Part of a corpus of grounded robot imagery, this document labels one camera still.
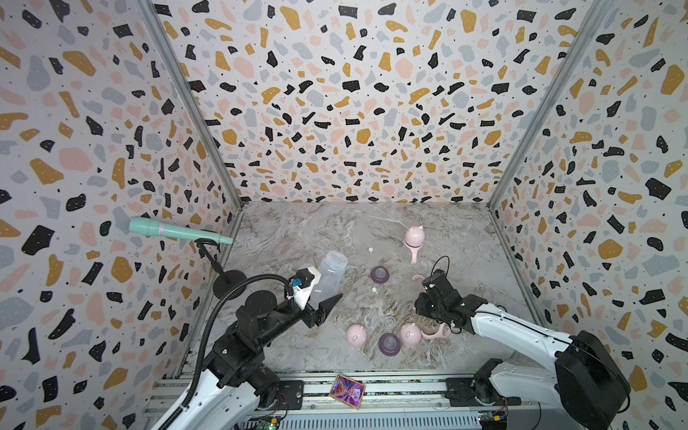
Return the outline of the small clear baby bottle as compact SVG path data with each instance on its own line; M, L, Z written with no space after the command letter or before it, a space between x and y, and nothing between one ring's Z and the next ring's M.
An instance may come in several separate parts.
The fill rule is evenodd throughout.
M318 308L321 302L340 293L340 283L348 263L347 256L339 251L330 251L322 258L317 268L321 278L314 286L309 299L309 304L313 308Z

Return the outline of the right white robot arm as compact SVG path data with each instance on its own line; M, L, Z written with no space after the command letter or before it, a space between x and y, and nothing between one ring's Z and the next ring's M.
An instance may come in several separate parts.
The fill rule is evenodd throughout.
M493 406L509 398L561 408L587 429L607 429L631 406L631 387L603 346L588 331L553 331L507 313L483 297L462 296L443 270L422 282L417 314L449 327L497 341L536 362L535 367L491 358L458 399Z

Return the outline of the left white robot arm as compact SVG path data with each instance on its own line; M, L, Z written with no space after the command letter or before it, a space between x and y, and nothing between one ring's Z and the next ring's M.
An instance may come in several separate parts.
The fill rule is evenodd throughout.
M302 310L294 299L277 302L268 290L252 293L236 311L236 322L205 350L211 326L209 317L193 379L155 429L231 429L257 409L277 399L280 379L263 360L264 349L293 325L320 326L342 299L338 294L322 301L317 310Z

